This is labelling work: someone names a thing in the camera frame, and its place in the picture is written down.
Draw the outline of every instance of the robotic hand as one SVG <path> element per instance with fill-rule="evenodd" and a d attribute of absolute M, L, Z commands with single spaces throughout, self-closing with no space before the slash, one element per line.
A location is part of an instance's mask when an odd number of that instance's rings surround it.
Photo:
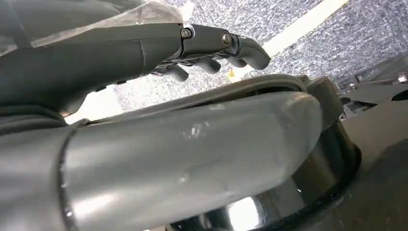
<path fill-rule="evenodd" d="M 262 70 L 269 64 L 270 58 L 262 47 L 250 38 L 208 26 L 191 25 L 181 30 L 182 47 L 178 56 L 165 60 L 152 74 L 170 75 L 177 81 L 185 81 L 188 73 L 176 64 L 199 66 L 205 72 L 214 74 L 221 68 L 216 59 L 227 59 L 236 67 Z"/>
<path fill-rule="evenodd" d="M 107 85 L 148 74 L 185 81 L 188 73 L 179 65 L 215 73 L 218 59 L 254 69 L 270 61 L 257 42 L 221 28 L 177 23 L 97 28 L 0 57 L 0 79 L 7 83 L 0 85 L 0 105 L 42 105 L 71 114 L 88 93 Z"/>

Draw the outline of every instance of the metal bolt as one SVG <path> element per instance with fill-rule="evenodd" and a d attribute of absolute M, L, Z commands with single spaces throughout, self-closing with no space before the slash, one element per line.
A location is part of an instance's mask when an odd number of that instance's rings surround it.
<path fill-rule="evenodd" d="M 230 33 L 226 32 L 226 31 L 222 32 L 222 34 L 221 34 L 222 44 L 224 44 L 225 46 L 229 46 L 229 45 L 231 45 L 231 40 L 232 40 L 232 38 L 231 38 Z"/>
<path fill-rule="evenodd" d="M 191 32 L 191 30 L 190 29 L 182 29 L 181 30 L 181 37 L 183 38 L 183 39 L 189 39 L 189 38 L 191 38 L 192 37 L 192 32 Z"/>

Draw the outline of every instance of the plastic wrap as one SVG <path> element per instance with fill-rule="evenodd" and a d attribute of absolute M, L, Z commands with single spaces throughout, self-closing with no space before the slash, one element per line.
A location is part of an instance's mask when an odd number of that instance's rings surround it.
<path fill-rule="evenodd" d="M 145 0 L 20 0 L 0 5 L 0 56 L 40 47 L 96 28 L 183 23 L 191 4 L 178 8 Z"/>

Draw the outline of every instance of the gray cylinder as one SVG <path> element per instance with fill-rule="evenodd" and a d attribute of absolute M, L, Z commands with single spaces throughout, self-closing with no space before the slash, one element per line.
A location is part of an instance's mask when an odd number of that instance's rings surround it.
<path fill-rule="evenodd" d="M 63 167 L 80 231 L 141 231 L 264 192 L 313 150 L 319 102 L 280 92 L 88 126 Z"/>

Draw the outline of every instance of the floor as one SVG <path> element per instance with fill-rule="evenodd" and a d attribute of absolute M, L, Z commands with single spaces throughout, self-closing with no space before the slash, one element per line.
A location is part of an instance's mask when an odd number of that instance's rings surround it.
<path fill-rule="evenodd" d="M 187 0 L 163 0 L 178 7 Z M 344 80 L 367 67 L 408 51 L 408 0 L 193 0 L 189 23 L 217 26 L 257 40 L 271 55 L 262 71 L 234 70 L 239 79 L 261 74 L 307 74 Z M 184 83 L 147 76 L 93 93 L 108 97 L 108 109 L 90 96 L 87 113 L 96 119 L 133 111 L 231 82 L 223 63 L 210 75 L 189 68 Z"/>

